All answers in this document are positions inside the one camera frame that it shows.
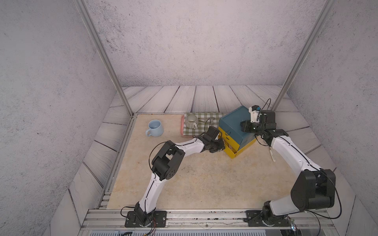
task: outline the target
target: table surface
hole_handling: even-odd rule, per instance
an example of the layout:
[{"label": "table surface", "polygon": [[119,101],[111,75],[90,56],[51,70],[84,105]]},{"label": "table surface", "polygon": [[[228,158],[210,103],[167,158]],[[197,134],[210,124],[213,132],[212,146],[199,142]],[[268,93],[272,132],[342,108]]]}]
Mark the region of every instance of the table surface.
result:
[{"label": "table surface", "polygon": [[[180,134],[182,115],[138,115],[127,146],[108,209],[134,206],[143,196],[151,177],[148,156],[160,142],[190,140]],[[146,137],[148,122],[158,119],[164,133]],[[151,160],[160,148],[156,148]],[[285,160],[255,142],[231,159],[223,151],[204,151],[185,157],[176,175],[167,181],[157,209],[262,208],[263,203],[290,194],[295,175]]]}]

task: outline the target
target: wooden plank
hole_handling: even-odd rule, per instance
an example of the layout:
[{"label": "wooden plank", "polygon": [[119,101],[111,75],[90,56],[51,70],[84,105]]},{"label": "wooden plank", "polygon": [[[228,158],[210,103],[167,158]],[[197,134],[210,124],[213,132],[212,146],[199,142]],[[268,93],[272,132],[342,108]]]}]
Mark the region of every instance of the wooden plank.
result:
[{"label": "wooden plank", "polygon": [[116,159],[116,155],[116,151],[93,141],[83,162],[104,186]]},{"label": "wooden plank", "polygon": [[265,103],[259,96],[256,95],[256,93],[252,92],[252,90],[245,85],[231,85],[230,87],[242,105],[246,108],[253,105],[262,107]]},{"label": "wooden plank", "polygon": [[347,229],[347,236],[354,235],[378,235],[377,224],[367,212],[364,205],[362,205],[362,202],[358,199],[358,197],[354,203],[352,216],[350,217],[349,226]]},{"label": "wooden plank", "polygon": [[81,164],[71,183],[70,192],[80,224],[83,224],[88,209],[96,207],[102,192],[100,183],[84,163]]},{"label": "wooden plank", "polygon": [[231,112],[242,104],[228,85],[214,86],[219,112]]},{"label": "wooden plank", "polygon": [[66,190],[51,219],[51,228],[48,229],[51,230],[53,236],[77,235],[80,226],[70,193]]},{"label": "wooden plank", "polygon": [[307,153],[306,156],[325,170],[330,169],[333,171],[336,168],[336,165],[333,163],[323,146],[315,148],[311,152]]},{"label": "wooden plank", "polygon": [[[137,92],[141,91],[144,87],[137,86],[137,87],[122,87],[123,92],[126,96],[126,99],[131,98],[133,95],[135,95]],[[113,98],[112,103],[110,104],[110,107],[113,106],[123,106],[122,100],[119,97],[119,94],[116,93],[116,95]]]},{"label": "wooden plank", "polygon": [[179,86],[164,86],[138,112],[164,112]]},{"label": "wooden plank", "polygon": [[290,99],[282,99],[280,105],[277,108],[277,111],[297,112],[298,109]]},{"label": "wooden plank", "polygon": [[304,153],[307,153],[320,145],[320,141],[312,132],[311,128],[294,130],[287,133],[295,145],[297,145],[297,147],[299,147]]},{"label": "wooden plank", "polygon": [[110,107],[102,122],[113,123],[120,125],[127,125],[130,120],[130,115],[127,113],[125,106]]},{"label": "wooden plank", "polygon": [[218,112],[212,86],[197,86],[195,89],[192,112]]},{"label": "wooden plank", "polygon": [[118,151],[126,128],[126,125],[102,123],[94,140]]},{"label": "wooden plank", "polygon": [[133,112],[139,111],[161,88],[162,86],[145,87],[143,90],[128,99]]},{"label": "wooden plank", "polygon": [[309,127],[299,112],[276,112],[276,123],[278,129],[283,129],[286,132]]},{"label": "wooden plank", "polygon": [[[339,218],[332,219],[332,222],[335,225],[335,228],[337,229],[339,235],[345,235],[347,232],[350,215],[352,214],[353,203],[356,195],[338,169],[335,170],[335,175],[336,189],[340,196],[342,213]],[[335,204],[333,205],[333,207],[327,208],[327,212],[330,215],[330,217],[336,217],[339,215],[340,204],[336,194]]]},{"label": "wooden plank", "polygon": [[191,112],[194,92],[195,86],[180,86],[165,112]]},{"label": "wooden plank", "polygon": [[[247,85],[254,93],[256,93],[264,102],[269,98],[272,100],[271,104],[273,105],[276,100],[278,93],[281,88],[277,85]],[[285,99],[290,99],[290,97],[285,94]]]}]

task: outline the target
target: yellow drawer box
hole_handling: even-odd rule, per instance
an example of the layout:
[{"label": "yellow drawer box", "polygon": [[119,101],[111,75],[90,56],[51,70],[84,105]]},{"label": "yellow drawer box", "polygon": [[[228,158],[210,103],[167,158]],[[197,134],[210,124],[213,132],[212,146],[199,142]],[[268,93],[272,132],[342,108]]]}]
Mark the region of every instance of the yellow drawer box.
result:
[{"label": "yellow drawer box", "polygon": [[239,147],[240,145],[235,141],[233,140],[230,136],[227,136],[225,134],[225,131],[223,129],[221,129],[220,127],[218,127],[218,129],[220,130],[220,132],[222,133],[222,138],[223,138],[223,141],[225,142],[225,152],[227,153],[227,155],[229,157],[231,157],[232,159],[235,158],[237,155],[239,155],[240,153],[242,153],[244,150],[246,150],[249,146],[251,146],[254,142],[256,142],[256,139],[252,140],[251,142],[249,142],[247,145],[245,145],[243,148],[241,148],[239,150]]}]

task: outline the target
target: box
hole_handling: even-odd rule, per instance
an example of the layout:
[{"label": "box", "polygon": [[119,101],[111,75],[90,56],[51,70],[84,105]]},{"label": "box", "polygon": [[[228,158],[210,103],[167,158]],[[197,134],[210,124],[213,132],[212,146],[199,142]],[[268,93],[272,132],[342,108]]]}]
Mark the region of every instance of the box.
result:
[{"label": "box", "polygon": [[243,132],[240,126],[240,122],[250,119],[248,109],[240,106],[219,120],[218,129],[225,142],[225,152],[231,158],[235,158],[256,141],[254,133]]}]

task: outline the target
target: mug handle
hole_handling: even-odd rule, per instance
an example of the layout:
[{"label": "mug handle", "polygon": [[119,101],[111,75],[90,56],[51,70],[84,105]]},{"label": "mug handle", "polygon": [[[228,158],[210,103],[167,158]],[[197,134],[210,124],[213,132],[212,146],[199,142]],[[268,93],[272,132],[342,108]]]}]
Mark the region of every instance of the mug handle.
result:
[{"label": "mug handle", "polygon": [[147,137],[150,137],[152,135],[151,133],[148,133],[149,131],[151,131],[151,129],[146,130],[146,136]]}]

